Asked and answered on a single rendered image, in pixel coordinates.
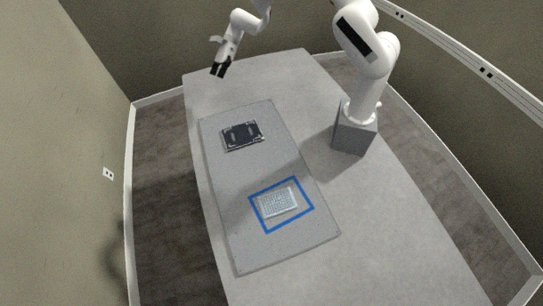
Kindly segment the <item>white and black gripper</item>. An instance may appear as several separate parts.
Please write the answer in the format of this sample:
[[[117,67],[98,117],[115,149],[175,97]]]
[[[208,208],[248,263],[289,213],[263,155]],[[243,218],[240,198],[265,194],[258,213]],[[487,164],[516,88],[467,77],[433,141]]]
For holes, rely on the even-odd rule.
[[[215,61],[209,74],[215,76],[217,73],[218,67],[222,63],[222,66],[218,71],[217,77],[220,77],[221,79],[223,79],[228,67],[231,65],[233,61],[236,50],[237,50],[237,47],[234,43],[223,40],[223,43],[221,44],[215,56]],[[217,65],[217,62],[218,62],[218,65]]]

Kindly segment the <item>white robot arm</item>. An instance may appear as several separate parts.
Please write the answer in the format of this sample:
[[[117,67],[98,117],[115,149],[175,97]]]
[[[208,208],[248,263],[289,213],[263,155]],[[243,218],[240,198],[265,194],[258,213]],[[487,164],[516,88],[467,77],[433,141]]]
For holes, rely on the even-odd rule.
[[[378,13],[370,0],[329,1],[337,10],[332,23],[335,38],[361,73],[358,73],[349,101],[351,103],[344,105],[344,116],[355,125],[370,125],[375,119],[375,108],[382,106],[378,100],[399,56],[400,42],[390,32],[375,33]],[[269,23],[270,5],[273,2],[274,0],[251,0],[262,16],[261,20],[236,8],[231,13],[224,37],[211,36],[209,41],[221,44],[226,40],[238,46],[244,31],[251,36],[257,36]],[[339,11],[341,9],[342,11]]]

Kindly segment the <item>blue tape outline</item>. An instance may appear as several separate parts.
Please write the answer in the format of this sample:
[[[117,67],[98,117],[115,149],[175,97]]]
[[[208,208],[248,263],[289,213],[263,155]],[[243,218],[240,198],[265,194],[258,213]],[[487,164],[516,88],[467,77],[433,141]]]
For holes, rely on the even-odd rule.
[[[281,184],[283,184],[283,183],[285,183],[285,182],[287,182],[287,181],[290,181],[290,180],[292,180],[292,179],[294,180],[296,186],[297,186],[297,187],[299,188],[299,190],[301,191],[302,195],[304,196],[304,198],[305,198],[306,202],[308,203],[308,205],[310,206],[310,208],[304,210],[303,212],[301,212],[301,213],[299,213],[299,214],[293,216],[292,218],[290,218],[290,219],[288,219],[288,220],[286,220],[286,221],[284,221],[284,222],[282,222],[282,223],[280,223],[280,224],[278,224],[278,225],[276,225],[276,226],[274,226],[274,227],[272,227],[272,228],[270,228],[270,229],[267,229],[266,226],[265,226],[265,224],[264,224],[264,222],[263,222],[263,219],[262,219],[261,215],[259,214],[259,212],[258,212],[258,210],[257,210],[257,208],[256,208],[256,206],[255,206],[255,203],[254,203],[254,201],[253,201],[252,198],[253,198],[253,197],[256,197],[256,196],[259,196],[259,195],[263,194],[264,192],[266,192],[266,191],[268,191],[268,190],[270,190],[270,189],[273,189],[273,188],[275,188],[275,187],[277,187],[277,186],[279,186],[279,185],[281,185]],[[309,213],[309,212],[312,211],[313,209],[315,209],[314,206],[312,205],[312,202],[311,202],[310,199],[307,197],[307,195],[305,194],[303,188],[301,187],[301,185],[299,184],[299,182],[297,181],[297,179],[296,179],[296,177],[295,177],[294,175],[288,177],[287,179],[285,179],[285,180],[283,180],[283,181],[279,181],[279,182],[277,182],[277,183],[271,185],[270,187],[268,187],[268,188],[266,188],[266,189],[260,190],[260,191],[256,192],[255,194],[253,194],[253,195],[251,195],[251,196],[249,196],[249,197],[247,197],[247,198],[248,198],[248,200],[249,200],[251,206],[253,207],[253,209],[254,209],[254,211],[255,211],[255,214],[256,214],[256,216],[257,216],[259,222],[261,223],[261,225],[262,225],[262,227],[263,227],[263,230],[264,230],[264,232],[265,232],[266,235],[269,234],[269,233],[271,233],[271,232],[273,232],[274,230],[277,230],[277,229],[281,228],[282,226],[284,226],[284,225],[286,225],[286,224],[288,224],[288,223],[294,221],[295,219],[297,219],[297,218],[299,218],[299,217],[305,215],[306,213]]]

